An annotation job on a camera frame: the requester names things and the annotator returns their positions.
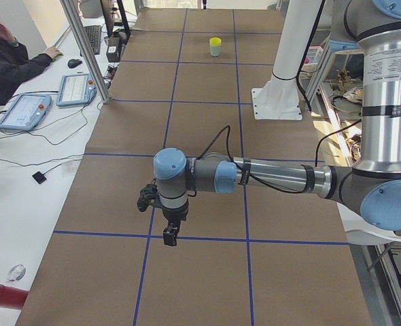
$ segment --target red cylinder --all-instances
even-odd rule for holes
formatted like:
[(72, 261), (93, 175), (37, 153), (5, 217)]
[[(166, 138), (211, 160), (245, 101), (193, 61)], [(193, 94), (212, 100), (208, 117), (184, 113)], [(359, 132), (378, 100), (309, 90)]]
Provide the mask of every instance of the red cylinder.
[(28, 294), (26, 290), (0, 284), (0, 307), (21, 310)]

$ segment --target white desk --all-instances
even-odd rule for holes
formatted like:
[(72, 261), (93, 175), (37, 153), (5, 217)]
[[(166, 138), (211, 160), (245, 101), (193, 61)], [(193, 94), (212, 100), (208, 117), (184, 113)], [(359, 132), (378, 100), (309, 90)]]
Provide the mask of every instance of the white desk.
[[(102, 23), (102, 20), (87, 21), (90, 24)], [(97, 61), (103, 75), (108, 66), (105, 49), (106, 45), (102, 42), (101, 53), (97, 56)], [(64, 40), (60, 50), (64, 56), (50, 65), (45, 73), (21, 85), (17, 93), (58, 90), (63, 75), (80, 71), (88, 72), (84, 59), (84, 63), (80, 66), (74, 69), (67, 68), (67, 61), (70, 58), (81, 58), (72, 33)], [(52, 99), (52, 106), (38, 128), (81, 109), (81, 107), (58, 108), (55, 105), (56, 95), (52, 96)], [(60, 145), (52, 146), (41, 137), (22, 134), (0, 139), (0, 158), (21, 164), (30, 164), (64, 158), (73, 154), (83, 154), (99, 116), (100, 111), (97, 106), (100, 102), (101, 98), (97, 95), (92, 103), (84, 109), (88, 124)], [(54, 125), (34, 133), (44, 134), (56, 143), (77, 130), (84, 122), (82, 114), (77, 113), (73, 117), (56, 122)], [(0, 137), (5, 137), (5, 135), (0, 132)], [(0, 162), (0, 283), (5, 284), (7, 273), (11, 267), (23, 264), (27, 269), (24, 278), (11, 286), (21, 289), (31, 288), (76, 169), (66, 174), (59, 166), (47, 174), (48, 180), (41, 185), (31, 175), (37, 171), (44, 173), (61, 162), (63, 161), (29, 167), (18, 167), (11, 163)], [(18, 310), (0, 308), (0, 326), (14, 325), (19, 314)]]

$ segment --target black sweater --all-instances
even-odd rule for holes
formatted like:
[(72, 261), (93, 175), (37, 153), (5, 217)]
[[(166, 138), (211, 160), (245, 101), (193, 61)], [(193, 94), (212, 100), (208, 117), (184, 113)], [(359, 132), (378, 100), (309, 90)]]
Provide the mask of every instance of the black sweater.
[(23, 44), (12, 47), (0, 38), (0, 105), (9, 101), (21, 83), (40, 75), (51, 62), (47, 54), (29, 60)]

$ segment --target black connector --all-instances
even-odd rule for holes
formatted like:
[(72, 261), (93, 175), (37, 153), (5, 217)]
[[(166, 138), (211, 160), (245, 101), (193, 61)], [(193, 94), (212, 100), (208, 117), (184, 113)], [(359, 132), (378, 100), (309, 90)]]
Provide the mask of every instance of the black connector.
[(43, 175), (43, 173), (40, 171), (37, 171), (34, 175), (32, 175), (32, 177), (38, 184), (41, 184), (46, 180), (45, 175)]

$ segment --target yellow and white cup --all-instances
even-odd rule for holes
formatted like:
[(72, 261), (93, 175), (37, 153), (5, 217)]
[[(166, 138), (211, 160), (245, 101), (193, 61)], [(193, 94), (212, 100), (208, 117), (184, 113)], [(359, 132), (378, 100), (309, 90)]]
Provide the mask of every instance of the yellow and white cup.
[(222, 40), (219, 37), (209, 39), (209, 52), (212, 56), (219, 56), (222, 50)]

